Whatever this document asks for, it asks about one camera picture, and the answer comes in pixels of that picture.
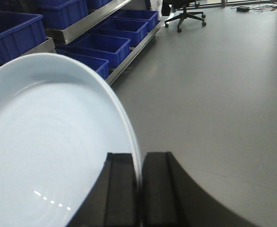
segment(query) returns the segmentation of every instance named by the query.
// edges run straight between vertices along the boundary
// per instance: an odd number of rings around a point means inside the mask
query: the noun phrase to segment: floor
[[[277,11],[205,13],[162,28],[112,88],[143,156],[172,151],[223,205],[277,227]]]

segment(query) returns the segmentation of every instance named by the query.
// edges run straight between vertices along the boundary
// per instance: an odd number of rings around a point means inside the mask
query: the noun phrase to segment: office chair
[[[199,7],[199,3],[197,4],[196,0],[163,0],[162,7],[163,7],[163,10],[165,10],[165,13],[166,13],[165,15],[163,14],[164,16],[167,16],[167,8],[170,8],[169,5],[172,5],[172,7],[175,8],[175,9],[180,9],[180,8],[183,9],[183,13],[180,13],[179,15],[177,15],[177,16],[171,18],[171,19],[166,20],[165,21],[165,27],[169,27],[169,24],[167,24],[168,22],[180,19],[179,23],[177,25],[177,32],[181,32],[180,25],[182,24],[182,22],[186,18],[201,20],[202,21],[202,26],[203,27],[206,26],[206,22],[205,22],[206,15],[203,12],[191,12],[191,13],[187,12],[187,7],[189,7],[190,3],[192,3],[192,2],[195,2],[195,8]]]

